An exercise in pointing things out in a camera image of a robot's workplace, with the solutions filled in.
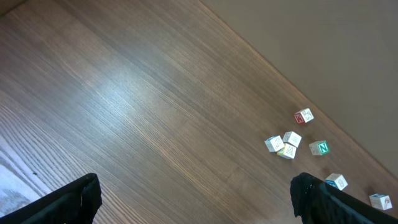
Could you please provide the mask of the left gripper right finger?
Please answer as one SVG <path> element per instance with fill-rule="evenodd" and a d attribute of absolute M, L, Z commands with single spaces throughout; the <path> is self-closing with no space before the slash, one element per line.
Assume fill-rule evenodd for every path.
<path fill-rule="evenodd" d="M 303 224 L 397 224 L 385 214 L 326 182 L 302 172 L 290 183 L 294 215 Z"/>

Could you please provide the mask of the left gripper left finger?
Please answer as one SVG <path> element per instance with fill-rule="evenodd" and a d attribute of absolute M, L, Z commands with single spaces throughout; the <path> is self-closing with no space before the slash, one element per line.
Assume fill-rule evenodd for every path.
<path fill-rule="evenodd" d="M 92 224 L 102 205 L 99 178 L 89 173 L 58 190 L 1 217 L 3 224 Z"/>

